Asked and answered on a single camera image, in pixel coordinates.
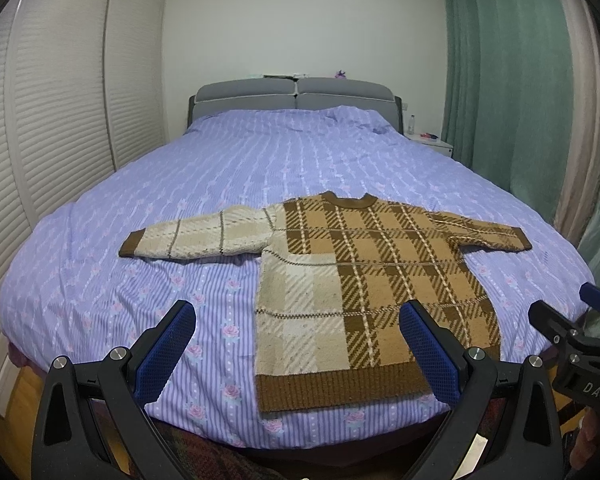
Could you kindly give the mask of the person's right hand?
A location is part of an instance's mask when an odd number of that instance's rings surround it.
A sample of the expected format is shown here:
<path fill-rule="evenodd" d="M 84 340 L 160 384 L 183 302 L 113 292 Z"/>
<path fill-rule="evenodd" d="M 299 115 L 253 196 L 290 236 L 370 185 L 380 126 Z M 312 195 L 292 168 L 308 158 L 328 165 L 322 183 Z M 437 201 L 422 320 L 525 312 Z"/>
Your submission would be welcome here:
<path fill-rule="evenodd" d="M 569 463 L 573 469 L 581 470 L 593 457 L 597 448 L 598 436 L 600 436 L 600 414 L 592 408 L 587 408 L 582 418 L 576 443 L 569 456 Z"/>

